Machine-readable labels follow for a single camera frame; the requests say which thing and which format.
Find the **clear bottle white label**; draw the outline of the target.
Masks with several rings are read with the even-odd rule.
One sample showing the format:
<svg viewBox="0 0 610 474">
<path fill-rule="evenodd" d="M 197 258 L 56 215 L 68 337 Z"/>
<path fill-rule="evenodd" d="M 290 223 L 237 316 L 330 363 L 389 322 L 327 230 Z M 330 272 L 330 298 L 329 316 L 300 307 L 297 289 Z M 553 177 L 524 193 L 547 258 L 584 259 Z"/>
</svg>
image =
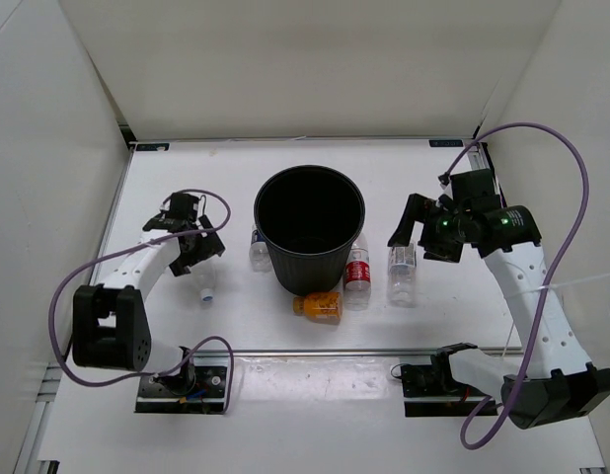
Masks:
<svg viewBox="0 0 610 474">
<path fill-rule="evenodd" d="M 388 253 L 388 298 L 392 304 L 413 307 L 416 302 L 416 244 L 391 247 Z"/>
</svg>

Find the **clear plastic bottle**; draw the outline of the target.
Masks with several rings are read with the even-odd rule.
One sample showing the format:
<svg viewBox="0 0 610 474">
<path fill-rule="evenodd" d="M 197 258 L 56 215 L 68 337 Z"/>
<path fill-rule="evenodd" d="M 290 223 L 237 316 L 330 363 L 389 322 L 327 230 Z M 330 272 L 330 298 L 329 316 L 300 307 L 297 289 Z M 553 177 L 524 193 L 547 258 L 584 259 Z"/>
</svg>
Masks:
<svg viewBox="0 0 610 474">
<path fill-rule="evenodd" d="M 216 272 L 211 260 L 206 260 L 191 267 L 191 276 L 196 285 L 200 301 L 210 303 L 214 298 Z"/>
</svg>

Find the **clear bottle blue label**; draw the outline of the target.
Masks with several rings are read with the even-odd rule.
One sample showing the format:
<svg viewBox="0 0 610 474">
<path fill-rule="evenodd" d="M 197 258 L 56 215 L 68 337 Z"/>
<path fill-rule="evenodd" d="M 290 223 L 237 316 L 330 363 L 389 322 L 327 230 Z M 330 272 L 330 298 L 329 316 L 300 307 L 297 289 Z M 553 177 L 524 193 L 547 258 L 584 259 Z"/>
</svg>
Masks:
<svg viewBox="0 0 610 474">
<path fill-rule="evenodd" d="M 249 258 L 254 272 L 266 273 L 271 270 L 267 243 L 256 225 L 252 226 Z"/>
</svg>

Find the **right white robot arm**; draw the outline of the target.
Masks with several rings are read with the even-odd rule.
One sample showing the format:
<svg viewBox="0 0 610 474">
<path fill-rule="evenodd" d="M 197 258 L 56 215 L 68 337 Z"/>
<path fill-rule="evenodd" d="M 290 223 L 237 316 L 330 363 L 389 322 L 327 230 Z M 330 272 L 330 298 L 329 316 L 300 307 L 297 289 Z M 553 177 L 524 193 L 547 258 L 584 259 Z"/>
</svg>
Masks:
<svg viewBox="0 0 610 474">
<path fill-rule="evenodd" d="M 610 369 L 594 366 L 550 287 L 532 213 L 502 205 L 490 170 L 448 178 L 437 199 L 409 195 L 389 247 L 410 243 L 416 224 L 428 260 L 457 263 L 466 245 L 477 250 L 506 301 L 524 356 L 514 365 L 469 343 L 442 347 L 428 365 L 403 368 L 412 394 L 460 395 L 470 387 L 501 403 L 523 430 L 586 416 L 610 395 Z"/>
</svg>

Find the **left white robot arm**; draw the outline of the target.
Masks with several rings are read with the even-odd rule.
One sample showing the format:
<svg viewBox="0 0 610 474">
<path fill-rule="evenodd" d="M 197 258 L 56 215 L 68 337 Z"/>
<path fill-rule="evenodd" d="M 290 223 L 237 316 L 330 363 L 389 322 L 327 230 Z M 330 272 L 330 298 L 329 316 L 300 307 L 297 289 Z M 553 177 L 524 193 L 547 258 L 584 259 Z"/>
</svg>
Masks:
<svg viewBox="0 0 610 474">
<path fill-rule="evenodd" d="M 102 281 L 75 291 L 76 365 L 151 376 L 175 395 L 192 391 L 196 372 L 191 351 L 153 340 L 145 301 L 166 270 L 184 277 L 224 253 L 225 246 L 199 203 L 195 191 L 171 194 L 142 227 L 138 248 Z"/>
</svg>

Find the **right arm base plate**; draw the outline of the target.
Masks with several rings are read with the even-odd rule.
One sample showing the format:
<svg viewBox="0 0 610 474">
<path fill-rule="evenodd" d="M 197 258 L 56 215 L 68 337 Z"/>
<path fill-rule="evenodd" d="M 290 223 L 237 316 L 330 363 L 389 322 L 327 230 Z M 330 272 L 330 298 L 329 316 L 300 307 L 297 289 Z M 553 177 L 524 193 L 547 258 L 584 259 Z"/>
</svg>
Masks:
<svg viewBox="0 0 610 474">
<path fill-rule="evenodd" d="M 444 388 L 427 355 L 401 356 L 391 365 L 390 378 L 401 385 L 407 419 L 466 418 L 486 397 L 458 382 Z"/>
</svg>

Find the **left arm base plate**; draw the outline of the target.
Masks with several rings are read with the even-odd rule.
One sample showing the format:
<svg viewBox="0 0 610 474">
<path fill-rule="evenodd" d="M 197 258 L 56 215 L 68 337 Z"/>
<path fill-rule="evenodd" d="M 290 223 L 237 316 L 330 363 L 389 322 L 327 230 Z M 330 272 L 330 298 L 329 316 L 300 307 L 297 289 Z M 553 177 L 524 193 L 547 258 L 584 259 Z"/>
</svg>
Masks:
<svg viewBox="0 0 610 474">
<path fill-rule="evenodd" d="M 187 369 L 165 380 L 141 377 L 134 404 L 136 414 L 224 415 L 231 388 L 231 363 L 226 353 L 195 353 Z"/>
</svg>

